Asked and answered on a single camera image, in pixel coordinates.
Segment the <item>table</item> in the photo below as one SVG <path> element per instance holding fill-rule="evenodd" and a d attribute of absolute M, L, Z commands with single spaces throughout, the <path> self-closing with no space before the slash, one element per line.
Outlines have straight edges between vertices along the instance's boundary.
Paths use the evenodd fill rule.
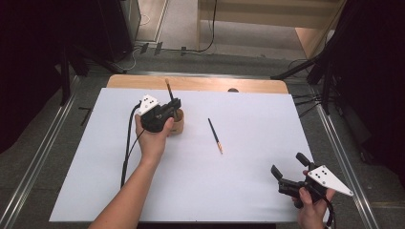
<path fill-rule="evenodd" d="M 285 83 L 183 75 L 111 77 L 98 97 L 50 221 L 91 221 L 114 197 L 130 110 L 144 93 L 168 97 L 165 78 L 181 99 L 184 132 L 169 137 L 140 220 L 295 221 L 296 209 L 290 197 L 278 193 L 270 168 L 274 163 L 285 177 L 302 180 L 304 167 L 295 155 L 312 157 Z M 227 93 L 229 88 L 240 92 Z M 207 117 L 223 144 L 223 155 Z M 128 176 L 139 158 L 139 152 L 131 155 Z"/>
<path fill-rule="evenodd" d="M 212 20 L 214 0 L 199 0 L 197 49 L 201 20 Z M 323 48 L 346 0 L 218 0 L 216 21 L 294 27 L 307 58 Z"/>

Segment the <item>white tabletop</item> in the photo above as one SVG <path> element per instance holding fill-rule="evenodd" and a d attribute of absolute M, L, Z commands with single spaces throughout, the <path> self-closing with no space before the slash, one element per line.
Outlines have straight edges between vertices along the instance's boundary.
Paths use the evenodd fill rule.
<path fill-rule="evenodd" d="M 102 89 L 50 221 L 92 221 L 119 190 L 128 119 L 150 94 L 167 91 Z M 312 156 L 289 94 L 174 91 L 184 110 L 184 131 L 170 136 L 141 221 L 295 221 L 290 197 L 278 193 L 270 168 L 304 180 L 298 152 Z M 208 118 L 221 141 L 222 155 Z M 127 177 L 139 162 L 134 148 Z"/>

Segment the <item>black pen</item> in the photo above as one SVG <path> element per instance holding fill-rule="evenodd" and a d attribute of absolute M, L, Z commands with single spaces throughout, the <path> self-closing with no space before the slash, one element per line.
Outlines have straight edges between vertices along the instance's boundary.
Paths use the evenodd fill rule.
<path fill-rule="evenodd" d="M 212 134 L 214 134 L 215 140 L 217 141 L 218 148 L 220 149 L 221 154 L 223 154 L 223 147 L 221 146 L 220 140 L 218 139 L 217 134 L 215 133 L 214 127 L 212 126 L 211 120 L 209 120 L 209 118 L 208 122 L 209 125 L 211 126 Z"/>

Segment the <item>brown cylindrical container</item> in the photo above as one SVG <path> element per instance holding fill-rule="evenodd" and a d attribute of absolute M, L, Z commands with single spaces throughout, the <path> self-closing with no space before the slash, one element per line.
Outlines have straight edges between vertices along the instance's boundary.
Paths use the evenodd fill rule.
<path fill-rule="evenodd" d="M 182 109 L 177 109 L 177 117 L 175 117 L 175 123 L 170 131 L 172 135 L 179 135 L 182 133 L 184 128 L 184 112 Z"/>

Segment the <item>hand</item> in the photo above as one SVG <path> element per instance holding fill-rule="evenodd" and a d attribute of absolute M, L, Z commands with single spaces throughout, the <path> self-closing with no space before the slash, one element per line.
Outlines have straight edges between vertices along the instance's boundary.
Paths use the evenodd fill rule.
<path fill-rule="evenodd" d="M 328 189 L 326 197 L 331 201 L 335 191 Z M 303 201 L 304 207 L 299 210 L 298 224 L 302 229 L 323 229 L 323 218 L 327 211 L 327 203 L 320 199 L 315 203 L 312 203 L 310 193 L 306 188 L 300 189 L 300 199 Z"/>
<path fill-rule="evenodd" d="M 140 123 L 140 116 L 135 115 L 136 121 L 136 133 L 137 136 L 142 133 L 143 128 Z M 142 158 L 140 163 L 152 163 L 153 165 L 158 165 L 160 158 L 163 155 L 164 147 L 166 145 L 166 138 L 170 134 L 170 130 L 173 128 L 174 119 L 169 117 L 164 123 L 163 130 L 159 133 L 150 133 L 148 131 L 143 131 L 142 135 L 139 137 L 139 147 L 142 152 Z"/>

